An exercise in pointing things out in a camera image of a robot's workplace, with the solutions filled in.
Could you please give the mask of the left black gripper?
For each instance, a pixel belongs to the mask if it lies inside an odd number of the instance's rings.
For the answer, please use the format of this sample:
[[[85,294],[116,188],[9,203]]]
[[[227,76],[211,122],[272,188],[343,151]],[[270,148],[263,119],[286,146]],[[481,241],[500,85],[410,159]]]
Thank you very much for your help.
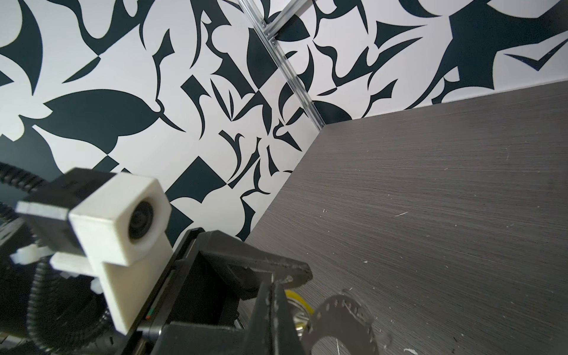
[[[262,251],[221,231],[191,229],[180,237],[174,255],[137,316],[117,354],[150,354],[167,328],[212,344],[220,331],[241,330],[238,306],[257,297],[260,285],[299,288],[313,279],[300,260]]]

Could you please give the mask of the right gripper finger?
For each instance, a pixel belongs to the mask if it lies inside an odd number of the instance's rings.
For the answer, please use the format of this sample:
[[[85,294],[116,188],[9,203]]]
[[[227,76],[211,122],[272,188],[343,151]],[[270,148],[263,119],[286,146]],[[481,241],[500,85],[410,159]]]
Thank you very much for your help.
[[[280,283],[261,284],[241,353],[305,354]]]

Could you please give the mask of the yellow key tag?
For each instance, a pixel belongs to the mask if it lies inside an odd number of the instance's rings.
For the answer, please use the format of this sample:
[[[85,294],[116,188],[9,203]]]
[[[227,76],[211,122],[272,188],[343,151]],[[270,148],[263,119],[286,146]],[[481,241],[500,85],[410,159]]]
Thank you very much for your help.
[[[291,289],[285,290],[285,295],[288,303],[293,306],[294,309],[298,310],[300,313],[310,317],[313,315],[314,310],[311,306],[295,291]]]

